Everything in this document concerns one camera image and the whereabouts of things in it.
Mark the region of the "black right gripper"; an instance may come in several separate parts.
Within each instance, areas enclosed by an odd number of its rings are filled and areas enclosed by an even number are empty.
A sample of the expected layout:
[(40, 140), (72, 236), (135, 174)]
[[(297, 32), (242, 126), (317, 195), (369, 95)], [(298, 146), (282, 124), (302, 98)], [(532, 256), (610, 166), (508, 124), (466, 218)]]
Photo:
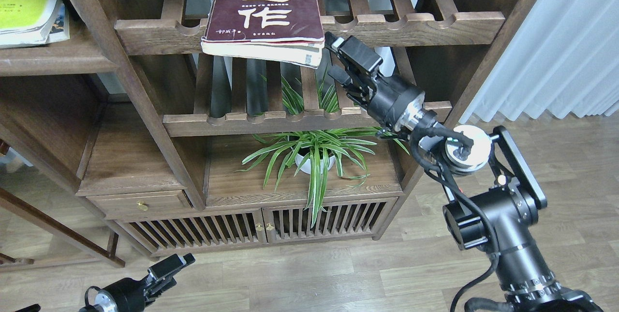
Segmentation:
[(327, 31), (324, 47), (339, 53), (343, 65), (343, 69), (332, 66), (328, 75), (382, 127), (389, 131), (413, 131), (424, 118), (425, 93), (401, 76), (383, 76), (382, 57), (362, 41), (354, 36), (343, 39)]

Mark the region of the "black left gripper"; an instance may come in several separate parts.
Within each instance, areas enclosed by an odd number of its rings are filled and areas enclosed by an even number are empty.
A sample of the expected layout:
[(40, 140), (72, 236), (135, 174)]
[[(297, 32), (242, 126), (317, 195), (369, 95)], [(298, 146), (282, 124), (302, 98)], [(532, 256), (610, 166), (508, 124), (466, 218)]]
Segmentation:
[(95, 286), (96, 312), (143, 312), (164, 292), (177, 284), (174, 275), (195, 263), (193, 254), (171, 255), (148, 268), (148, 275), (136, 281), (124, 278), (104, 288)]

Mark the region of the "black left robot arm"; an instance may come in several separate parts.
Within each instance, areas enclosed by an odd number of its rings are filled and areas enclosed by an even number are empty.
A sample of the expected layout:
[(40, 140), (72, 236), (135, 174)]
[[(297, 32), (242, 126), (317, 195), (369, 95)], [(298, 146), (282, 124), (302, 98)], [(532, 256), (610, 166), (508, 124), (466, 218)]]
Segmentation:
[(177, 282), (175, 276), (195, 263), (193, 254), (173, 254), (147, 268), (140, 279), (124, 277), (106, 286), (89, 286), (81, 301), (49, 305), (59, 293), (52, 288), (38, 289), (26, 305), (2, 308), (3, 312), (144, 312)]

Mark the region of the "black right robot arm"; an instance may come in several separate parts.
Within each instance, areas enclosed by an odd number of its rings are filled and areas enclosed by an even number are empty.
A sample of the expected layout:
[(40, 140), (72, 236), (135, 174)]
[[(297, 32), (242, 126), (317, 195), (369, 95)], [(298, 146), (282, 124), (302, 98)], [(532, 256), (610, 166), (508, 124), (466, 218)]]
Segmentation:
[(407, 142), (425, 173), (449, 200), (447, 228), (460, 250), (478, 248), (489, 269), (463, 286), (452, 301), (496, 274), (505, 302), (470, 298), (464, 310), (496, 312), (599, 312), (589, 294), (561, 285), (546, 264), (529, 227), (547, 199), (507, 129), (491, 134), (474, 125), (449, 129), (424, 109), (424, 92), (398, 74), (380, 72), (382, 58), (356, 37), (327, 32), (325, 47), (343, 64), (328, 74), (378, 122), (379, 134)]

